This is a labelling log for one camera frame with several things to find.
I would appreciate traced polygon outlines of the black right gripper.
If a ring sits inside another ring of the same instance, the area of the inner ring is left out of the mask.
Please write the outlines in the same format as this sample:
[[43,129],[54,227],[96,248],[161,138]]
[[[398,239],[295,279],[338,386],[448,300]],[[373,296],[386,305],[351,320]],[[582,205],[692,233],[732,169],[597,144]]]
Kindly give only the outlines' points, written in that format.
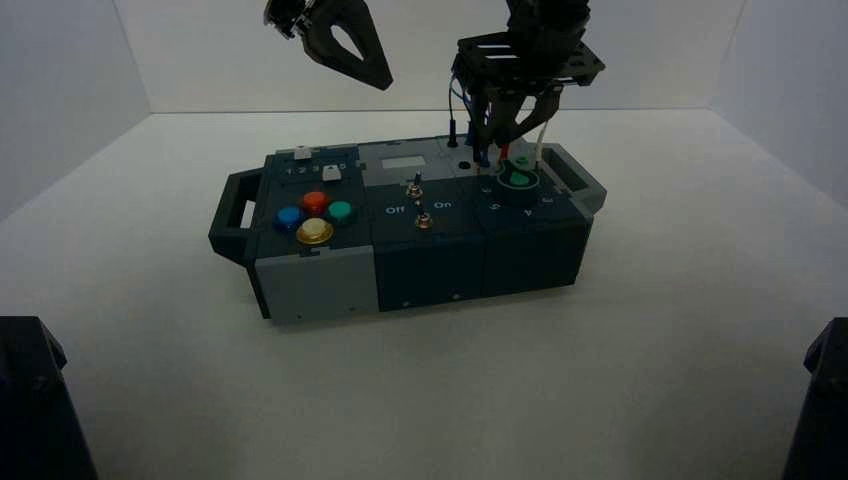
[[[516,120],[524,100],[504,103],[503,91],[538,93],[552,85],[588,86],[605,63],[584,43],[591,9],[582,1],[509,1],[506,30],[458,41],[453,77],[471,92],[473,157],[489,163],[490,145],[499,150],[550,120],[563,89],[535,97],[532,111]],[[483,91],[492,88],[500,91]],[[500,114],[505,114],[503,125]]]

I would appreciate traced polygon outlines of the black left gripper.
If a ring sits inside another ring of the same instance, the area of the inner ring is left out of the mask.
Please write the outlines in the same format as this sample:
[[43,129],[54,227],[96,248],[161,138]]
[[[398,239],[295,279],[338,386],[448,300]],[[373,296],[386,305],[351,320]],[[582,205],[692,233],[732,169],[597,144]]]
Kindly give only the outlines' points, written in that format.
[[[387,90],[393,83],[373,17],[364,1],[268,0],[263,23],[284,37],[307,33],[304,50],[323,66],[379,90]],[[350,37],[357,54],[336,39],[334,27]]]

